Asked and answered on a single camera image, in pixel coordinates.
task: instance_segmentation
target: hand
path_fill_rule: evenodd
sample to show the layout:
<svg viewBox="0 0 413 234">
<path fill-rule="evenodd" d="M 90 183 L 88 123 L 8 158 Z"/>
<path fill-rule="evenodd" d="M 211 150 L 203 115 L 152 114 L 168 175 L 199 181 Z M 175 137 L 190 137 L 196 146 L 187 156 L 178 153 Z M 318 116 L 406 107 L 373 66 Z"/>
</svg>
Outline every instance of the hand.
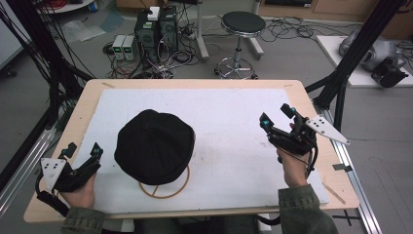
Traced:
<svg viewBox="0 0 413 234">
<path fill-rule="evenodd" d="M 294 156 L 284 149 L 277 148 L 277 154 L 282 157 L 284 180 L 288 187 L 307 185 L 307 165 L 305 162 L 308 162 L 310 153 L 307 153 L 304 156 Z"/>
<path fill-rule="evenodd" d="M 94 206 L 94 179 L 96 174 L 89 178 L 86 184 L 73 191 L 60 193 L 70 207 L 92 208 Z"/>
</svg>

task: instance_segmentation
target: black metal frame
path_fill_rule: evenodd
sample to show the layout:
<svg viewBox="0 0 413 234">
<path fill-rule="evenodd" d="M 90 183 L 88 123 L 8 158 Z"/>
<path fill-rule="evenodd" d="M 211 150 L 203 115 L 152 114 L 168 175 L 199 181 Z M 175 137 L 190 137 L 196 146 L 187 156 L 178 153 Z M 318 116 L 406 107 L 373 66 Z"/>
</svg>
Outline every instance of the black metal frame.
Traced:
<svg viewBox="0 0 413 234">
<path fill-rule="evenodd" d="M 56 122 L 58 118 L 58 109 L 63 102 L 62 95 L 64 95 L 64 98 L 66 99 L 79 98 L 83 91 L 83 87 L 80 86 L 76 77 L 79 77 L 84 81 L 93 79 L 92 76 L 73 66 L 65 59 L 51 32 L 43 23 L 39 13 L 32 5 L 32 1 L 6 0 L 6 2 L 9 4 L 9 7 L 15 13 L 21 25 L 29 35 L 32 43 L 40 54 L 41 59 L 47 64 L 49 73 L 45 72 L 46 67 L 39 67 L 39 57 L 33 53 L 33 49 L 25 43 L 14 26 L 7 21 L 7 17 L 0 12 L 0 19 L 5 22 L 6 26 L 8 26 L 11 32 L 17 37 L 36 65 L 38 65 L 38 68 L 41 70 L 45 79 L 47 78 L 47 82 L 50 86 L 50 106 L 5 169 L 1 172 L 0 192 L 6 187 L 38 137 L 45 129 L 49 130 Z"/>
<path fill-rule="evenodd" d="M 380 0 L 336 69 L 327 77 L 306 87 L 307 93 L 310 93 L 324 86 L 319 96 L 313 100 L 314 105 L 321 109 L 328 109 L 330 103 L 337 96 L 333 125 L 338 131 L 341 131 L 346 87 L 350 75 L 402 6 L 402 3 L 403 0 Z"/>
</svg>

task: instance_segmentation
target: gray floor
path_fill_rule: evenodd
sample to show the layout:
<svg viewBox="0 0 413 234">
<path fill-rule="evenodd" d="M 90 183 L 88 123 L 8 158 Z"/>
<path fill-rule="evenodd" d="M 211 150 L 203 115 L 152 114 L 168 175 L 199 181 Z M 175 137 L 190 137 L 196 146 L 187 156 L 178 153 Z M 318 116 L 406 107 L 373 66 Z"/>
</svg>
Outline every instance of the gray floor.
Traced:
<svg viewBox="0 0 413 234">
<path fill-rule="evenodd" d="M 86 26 L 101 25 L 109 14 L 110 10 L 96 14 L 80 10 L 61 15 L 61 20 L 66 22 L 88 18 Z M 205 25 L 215 20 L 205 19 Z M 110 62 L 102 53 L 102 47 L 113 41 L 117 34 L 132 33 L 133 27 L 133 20 L 125 20 L 111 32 L 91 41 L 73 42 L 70 46 L 96 77 L 104 78 L 110 71 Z M 352 28 L 337 29 L 349 33 Z M 212 30 L 209 33 L 222 31 Z M 271 38 L 269 32 L 266 33 L 264 37 Z M 213 74 L 213 68 L 222 58 L 232 55 L 236 40 L 235 37 L 205 37 L 210 60 L 178 68 L 174 78 L 218 79 Z M 244 44 L 243 58 L 254 65 L 260 79 L 294 79 L 308 86 L 334 69 L 320 46 L 312 40 L 258 41 L 265 52 L 261 60 L 255 59 L 247 44 Z M 18 76 L 7 77 L 4 72 L 0 75 L 0 170 L 4 169 L 48 106 L 48 86 L 30 58 L 23 53 L 12 62 L 12 66 Z M 318 92 L 310 93 L 310 97 L 316 97 Z M 409 233 L 413 230 L 412 98 L 411 88 L 347 90 L 342 133 L 352 142 L 347 149 L 383 233 Z M 2 233 L 58 232 L 60 223 L 30 224 L 22 219 L 34 192 L 34 179 L 34 175 L 28 179 L 0 219 Z M 357 216 L 356 211 L 348 213 Z M 329 214 L 344 215 L 344 211 Z M 358 220 L 352 220 L 351 226 L 345 219 L 335 219 L 335 222 L 340 233 L 364 233 Z"/>
</svg>

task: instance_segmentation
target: sleeve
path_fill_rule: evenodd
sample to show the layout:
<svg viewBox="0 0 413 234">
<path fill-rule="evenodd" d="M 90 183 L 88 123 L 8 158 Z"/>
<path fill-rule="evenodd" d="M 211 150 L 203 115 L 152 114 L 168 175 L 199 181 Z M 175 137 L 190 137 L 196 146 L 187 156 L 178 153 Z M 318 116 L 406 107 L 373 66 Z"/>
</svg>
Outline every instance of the sleeve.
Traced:
<svg viewBox="0 0 413 234">
<path fill-rule="evenodd" d="M 279 190 L 282 234 L 335 234 L 338 233 L 332 218 L 319 208 L 319 198 L 313 187 Z"/>
<path fill-rule="evenodd" d="M 101 232 L 104 221 L 104 213 L 86 208 L 71 208 L 67 213 L 62 234 L 95 233 Z"/>
</svg>

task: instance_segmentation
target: round stool seat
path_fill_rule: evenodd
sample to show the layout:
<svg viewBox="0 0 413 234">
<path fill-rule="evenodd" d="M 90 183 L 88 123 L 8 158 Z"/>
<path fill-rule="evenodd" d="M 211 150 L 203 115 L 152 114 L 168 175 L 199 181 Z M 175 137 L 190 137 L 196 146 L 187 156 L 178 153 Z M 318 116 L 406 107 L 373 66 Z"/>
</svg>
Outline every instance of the round stool seat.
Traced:
<svg viewBox="0 0 413 234">
<path fill-rule="evenodd" d="M 254 13 L 230 12 L 222 17 L 222 27 L 231 34 L 242 37 L 256 37 L 261 35 L 266 24 Z"/>
</svg>

